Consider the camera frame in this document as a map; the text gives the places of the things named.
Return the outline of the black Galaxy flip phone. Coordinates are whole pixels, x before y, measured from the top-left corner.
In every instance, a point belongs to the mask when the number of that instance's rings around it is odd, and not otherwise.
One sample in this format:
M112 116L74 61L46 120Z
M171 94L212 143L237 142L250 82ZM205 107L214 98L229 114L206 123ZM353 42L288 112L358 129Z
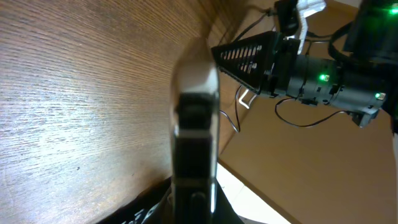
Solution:
M174 223L212 223L220 131L220 80L205 38L192 39L170 84Z

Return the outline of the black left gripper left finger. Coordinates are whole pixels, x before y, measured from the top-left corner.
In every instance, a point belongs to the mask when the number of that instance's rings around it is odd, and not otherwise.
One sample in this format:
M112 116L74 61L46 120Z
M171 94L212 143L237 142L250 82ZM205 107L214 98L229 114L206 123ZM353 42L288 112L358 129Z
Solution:
M100 220L98 224L142 223L152 207L157 205L166 194L171 178L141 192L133 201Z

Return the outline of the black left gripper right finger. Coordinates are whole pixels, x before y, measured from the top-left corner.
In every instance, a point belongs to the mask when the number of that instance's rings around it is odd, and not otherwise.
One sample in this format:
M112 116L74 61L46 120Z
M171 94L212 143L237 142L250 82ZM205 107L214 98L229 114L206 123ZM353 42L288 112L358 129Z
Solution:
M220 184L217 183L214 224L244 224L233 210Z

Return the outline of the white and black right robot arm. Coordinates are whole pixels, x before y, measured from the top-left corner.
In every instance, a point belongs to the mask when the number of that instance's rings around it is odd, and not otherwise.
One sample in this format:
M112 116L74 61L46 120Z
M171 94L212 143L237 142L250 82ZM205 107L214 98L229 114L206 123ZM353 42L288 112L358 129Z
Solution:
M273 31L212 48L217 67L253 93L280 101L333 106L367 126L380 110L397 119L397 2L363 1L355 19L322 38L328 58L311 57L304 44L309 11L324 1L277 1L267 16Z

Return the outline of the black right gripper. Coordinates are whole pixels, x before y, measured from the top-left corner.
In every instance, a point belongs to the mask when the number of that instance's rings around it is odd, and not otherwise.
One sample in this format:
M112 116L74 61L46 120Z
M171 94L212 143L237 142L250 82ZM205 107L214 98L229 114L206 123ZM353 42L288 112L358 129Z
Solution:
M220 71L254 93L285 96L300 41L267 31L211 48Z

